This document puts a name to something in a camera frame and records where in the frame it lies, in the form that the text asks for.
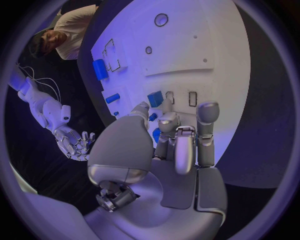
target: cable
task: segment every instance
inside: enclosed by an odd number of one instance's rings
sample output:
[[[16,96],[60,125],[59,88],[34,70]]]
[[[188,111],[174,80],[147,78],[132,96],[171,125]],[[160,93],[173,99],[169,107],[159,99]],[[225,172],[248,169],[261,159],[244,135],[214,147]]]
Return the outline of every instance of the cable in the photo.
[[[27,73],[27,75],[28,75],[31,79],[33,79],[34,81],[36,81],[36,82],[39,83],[39,84],[43,84],[43,85],[46,85],[46,86],[50,87],[50,88],[53,90],[53,92],[55,93],[57,100],[58,100],[59,102],[62,101],[60,88],[59,88],[59,86],[57,85],[57,83],[56,83],[52,78],[49,78],[49,77],[42,77],[42,78],[35,79],[35,71],[34,71],[34,69],[33,69],[31,66],[24,66],[24,67],[21,67],[21,66],[20,66],[20,63],[17,63],[17,65],[18,65],[18,67],[19,67],[20,69],[22,69],[25,73]],[[32,70],[32,76],[25,70],[25,68],[30,68],[30,69]],[[56,88],[57,88],[58,94],[57,94],[57,92],[54,90],[54,88],[53,88],[52,86],[50,86],[50,85],[48,85],[48,84],[46,84],[46,83],[43,83],[43,82],[38,81],[38,80],[43,80],[43,79],[50,79],[52,82],[54,82],[54,84],[55,84],[55,86],[56,86]]]

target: robotic arm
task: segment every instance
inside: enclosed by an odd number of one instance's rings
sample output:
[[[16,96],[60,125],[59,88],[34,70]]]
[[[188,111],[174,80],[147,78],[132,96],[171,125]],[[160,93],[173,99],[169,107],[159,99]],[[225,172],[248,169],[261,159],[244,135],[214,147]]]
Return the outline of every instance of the robotic arm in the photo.
[[[51,131],[55,136],[59,149],[69,159],[87,161],[89,146],[95,141],[95,134],[84,131],[79,135],[67,123],[71,118],[71,107],[62,105],[49,94],[38,90],[35,81],[25,77],[18,66],[12,73],[9,85],[17,91],[17,95],[29,104],[30,112],[37,122]]]

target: dark floor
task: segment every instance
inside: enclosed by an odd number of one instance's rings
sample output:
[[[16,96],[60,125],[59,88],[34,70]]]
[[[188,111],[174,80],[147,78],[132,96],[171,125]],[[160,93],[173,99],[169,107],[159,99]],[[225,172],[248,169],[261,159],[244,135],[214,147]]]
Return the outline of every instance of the dark floor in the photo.
[[[62,13],[83,7],[82,4],[83,1],[71,0],[62,7]],[[102,132],[104,126],[88,96],[75,60],[63,61],[55,52],[36,60],[25,49],[19,62],[21,66],[33,67],[37,78],[50,77],[56,81],[62,104],[71,106],[69,125],[72,128],[78,132],[95,132],[97,136]],[[55,97],[46,86],[40,89]],[[87,163],[66,159],[52,134],[40,127],[30,114],[28,104],[21,101],[11,88],[7,94],[5,131],[12,164],[39,194],[73,204],[82,214],[98,206],[95,199],[97,189],[88,179]],[[227,239],[241,230],[261,211],[275,191],[274,188],[258,189],[230,184],[226,184],[226,189],[227,219],[216,240]]]

